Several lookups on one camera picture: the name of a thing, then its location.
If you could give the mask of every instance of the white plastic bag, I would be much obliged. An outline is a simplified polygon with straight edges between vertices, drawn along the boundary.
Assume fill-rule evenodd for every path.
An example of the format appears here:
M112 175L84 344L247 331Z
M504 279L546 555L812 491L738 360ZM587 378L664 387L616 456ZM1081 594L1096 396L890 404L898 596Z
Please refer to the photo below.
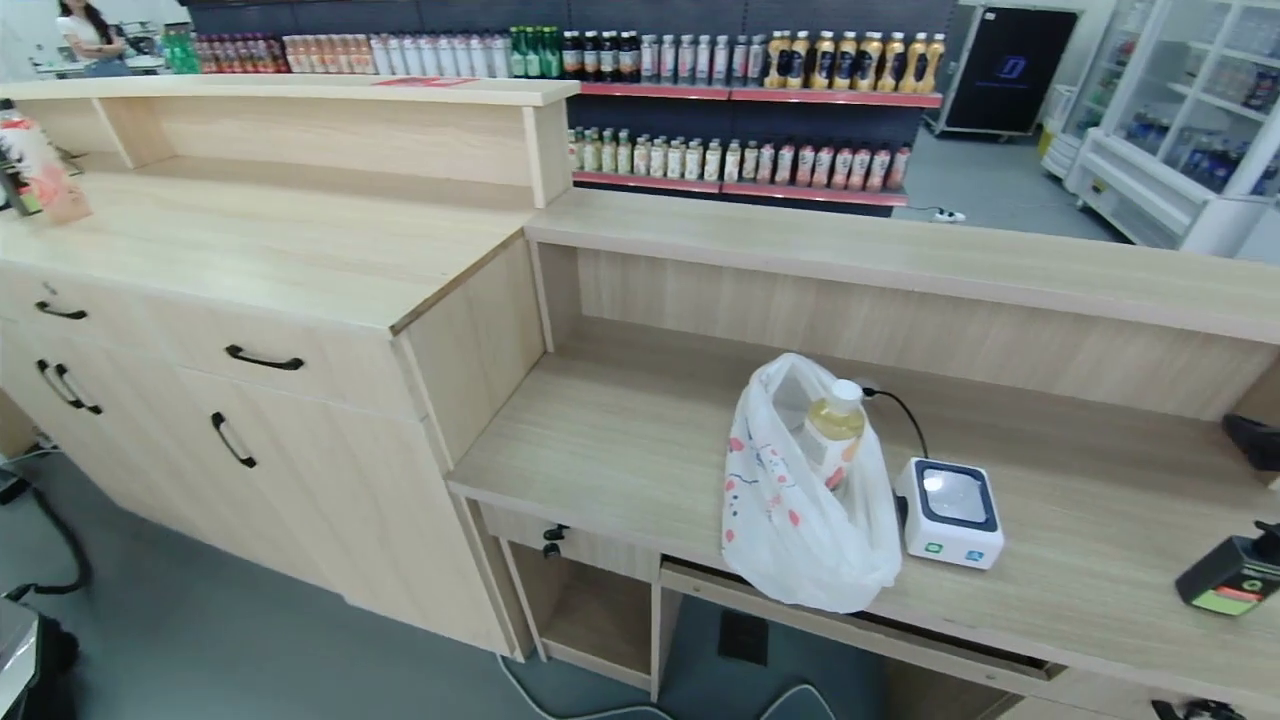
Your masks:
M735 573L773 600L858 612L902 566L879 438L868 423L837 497L788 430L835 380L794 354L751 375L730 432L721 550Z

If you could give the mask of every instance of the drawer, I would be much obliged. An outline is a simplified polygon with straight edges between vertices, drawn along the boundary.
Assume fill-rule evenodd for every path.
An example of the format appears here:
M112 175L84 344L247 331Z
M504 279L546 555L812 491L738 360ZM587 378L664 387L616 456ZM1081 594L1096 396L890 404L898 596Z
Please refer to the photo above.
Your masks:
M663 588L701 597L740 612L1015 694L1038 694L1057 671L1056 666L1042 660L947 638L868 614L836 615L783 605L764 597L741 580L671 561L663 562L659 582Z
M82 275L0 264L0 307L33 328L132 350L156 350L138 296Z
M383 331L193 297L143 307L178 365L398 419L421 419Z
M554 521L483 502L480 503L480 515L490 534L539 551L547 544L543 533L556 527ZM564 539L556 544L559 546L561 555L570 560L612 570L646 583L658 582L662 553L657 551L573 528L566 529Z

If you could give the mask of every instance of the display fridge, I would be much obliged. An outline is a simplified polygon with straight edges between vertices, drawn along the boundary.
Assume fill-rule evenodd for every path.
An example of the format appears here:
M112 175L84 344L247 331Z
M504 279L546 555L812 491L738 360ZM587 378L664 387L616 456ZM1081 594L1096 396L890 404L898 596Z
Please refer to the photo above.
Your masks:
M1233 256L1276 193L1280 0L1157 0L1065 186L1139 245Z
M1062 127L1055 128L1053 142L1041 160L1041 165L1050 173L1065 178L1084 143L1084 133L1102 123L1153 6L1155 0L1120 0L1116 4L1094 53L1093 64L1084 73L1066 119Z

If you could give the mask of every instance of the floor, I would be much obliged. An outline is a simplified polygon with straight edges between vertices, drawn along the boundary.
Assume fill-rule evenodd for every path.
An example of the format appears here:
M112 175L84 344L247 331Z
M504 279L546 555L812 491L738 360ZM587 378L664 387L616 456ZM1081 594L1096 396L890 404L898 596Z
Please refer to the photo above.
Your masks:
M23 469L81 536L96 573L74 596L32 600L82 643L74 678L82 720L348 720L370 707L380 720L539 717L492 653L357 610L124 512L65 457ZM73 574L29 497L0 507L0 589ZM883 717L876 656L772 626L765 669L718 657L718 623L716 606L685 602L660 703L675 717L755 717L800 680L813 682L842 720ZM515 671L556 714L646 700L562 662ZM826 714L797 694L773 719Z
M964 213L975 227L1125 242L1106 220L1075 209L1075 197L1041 168L1037 142L965 133L940 140L922 128L906 181L911 205ZM928 220L933 214L904 208L893 217Z

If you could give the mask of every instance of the black cabinet handle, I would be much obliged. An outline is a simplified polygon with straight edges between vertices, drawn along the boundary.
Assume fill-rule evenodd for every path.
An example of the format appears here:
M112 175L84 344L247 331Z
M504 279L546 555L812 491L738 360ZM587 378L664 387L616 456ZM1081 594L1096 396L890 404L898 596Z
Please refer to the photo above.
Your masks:
M232 356L233 360L239 360L241 363L252 363L253 365L262 365L264 368L275 368L276 370L301 370L306 363L301 357L292 357L284 363L273 363L270 360L259 360L257 357L250 357L244 355L244 348L238 345L228 345L227 354Z
M67 369L67 365L63 365L61 363L54 365L54 373L58 374L58 380L63 383L63 387L65 387L68 392L76 396L76 400L81 404L81 407L88 410L93 415L102 414L102 407L100 405L90 405L84 402L84 400L79 396L79 393L72 389L70 383L67 382L67 374L70 373L70 370Z
M67 392L63 392L61 389L58 388L56 384L54 384L54 380L50 379L50 377L49 377L49 368L51 368L51 366L52 365L50 365L45 360L36 360L36 370L40 372L40 377L41 378L45 378L45 384L49 386L49 389L54 391L54 395L56 395L67 405L70 405L72 407L74 407L77 410L83 410L84 409L84 404L81 402L81 400L78 397L76 397L76 393L72 392L72 388L68 387Z
M232 447L232 442L227 439L227 433L223 432L223 425L227 424L227 416L223 415L221 413L214 413L212 415L209 416L209 419L214 421L214 432L218 433L218 438L221 439L223 445L227 446L227 451L232 454L232 457L234 457L241 465L246 468L256 468L257 460L253 460L252 455L246 455L244 457L241 457L239 452L236 452L236 448Z
M36 304L36 310L40 310L46 315L54 315L56 318L67 318L68 320L83 320L84 318L88 318L88 313L83 310L73 310L70 313L61 313L59 310L54 310L52 306L50 306L44 300Z

